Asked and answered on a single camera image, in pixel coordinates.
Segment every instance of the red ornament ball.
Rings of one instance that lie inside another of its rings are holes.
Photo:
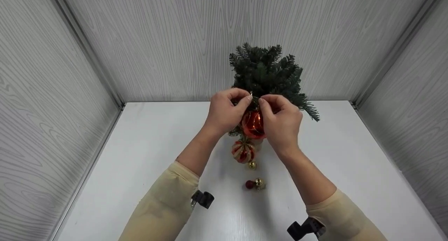
[[[264,139],[263,117],[259,111],[246,112],[241,120],[243,132],[250,139]]]
[[[255,182],[253,180],[248,180],[245,185],[248,190],[251,190],[255,187]]]

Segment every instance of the person's left hand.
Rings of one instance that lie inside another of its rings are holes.
[[[240,99],[236,106],[232,99]],[[252,96],[240,88],[230,88],[213,95],[210,100],[210,109],[204,128],[207,128],[219,137],[237,126],[251,104]]]

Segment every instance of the small red ornament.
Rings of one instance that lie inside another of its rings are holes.
[[[248,180],[245,185],[248,190],[251,190],[255,187],[255,182],[253,180]]]
[[[241,127],[243,132],[250,139],[264,139],[263,118],[261,112],[251,111],[246,112],[241,120]]]
[[[232,155],[239,163],[248,163],[255,158],[255,146],[250,141],[237,141],[232,146]]]

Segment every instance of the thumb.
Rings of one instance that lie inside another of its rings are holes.
[[[263,114],[264,117],[272,117],[274,115],[271,105],[267,101],[259,99],[258,102],[260,104],[261,114]]]
[[[241,111],[241,113],[244,113],[245,110],[248,108],[248,106],[251,104],[251,102],[252,102],[252,95],[245,96],[240,100],[240,102],[238,102],[238,104],[235,107],[239,111]]]

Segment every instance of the red and gold striped ornament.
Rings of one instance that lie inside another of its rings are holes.
[[[250,141],[236,141],[232,146],[232,155],[239,163],[248,163],[255,158],[255,146]]]

